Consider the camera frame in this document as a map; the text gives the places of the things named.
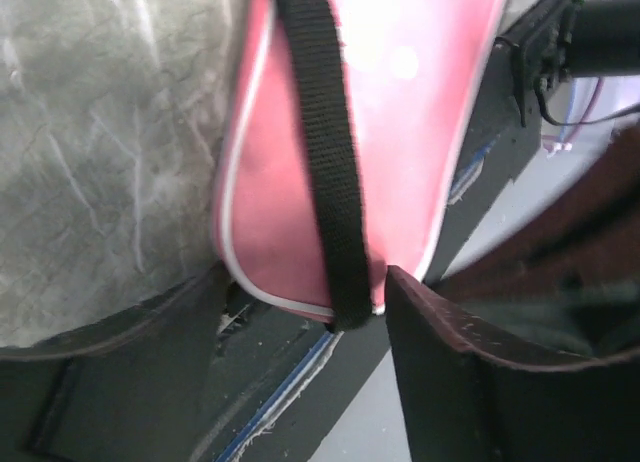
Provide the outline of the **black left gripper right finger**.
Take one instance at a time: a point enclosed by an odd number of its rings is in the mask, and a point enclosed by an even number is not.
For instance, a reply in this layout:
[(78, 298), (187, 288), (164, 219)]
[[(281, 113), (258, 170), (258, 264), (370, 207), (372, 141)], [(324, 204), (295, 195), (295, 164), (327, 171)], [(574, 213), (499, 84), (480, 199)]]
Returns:
[(393, 267), (386, 326), (415, 461), (635, 461), (639, 352), (512, 335)]

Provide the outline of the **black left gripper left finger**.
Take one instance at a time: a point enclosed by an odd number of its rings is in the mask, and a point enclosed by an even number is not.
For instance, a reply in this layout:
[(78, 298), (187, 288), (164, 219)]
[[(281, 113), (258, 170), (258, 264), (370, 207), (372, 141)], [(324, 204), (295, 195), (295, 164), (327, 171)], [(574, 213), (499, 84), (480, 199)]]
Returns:
[(229, 282), (216, 267), (82, 351), (3, 359), (2, 460), (189, 460)]

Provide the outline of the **pink racket bag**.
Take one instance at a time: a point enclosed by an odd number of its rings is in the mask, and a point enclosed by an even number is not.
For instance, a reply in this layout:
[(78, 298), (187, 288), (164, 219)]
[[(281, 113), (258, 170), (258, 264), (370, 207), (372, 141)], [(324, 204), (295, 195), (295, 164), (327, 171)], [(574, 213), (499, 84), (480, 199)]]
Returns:
[(507, 0), (249, 0), (212, 235), (232, 278), (353, 330), (423, 278)]

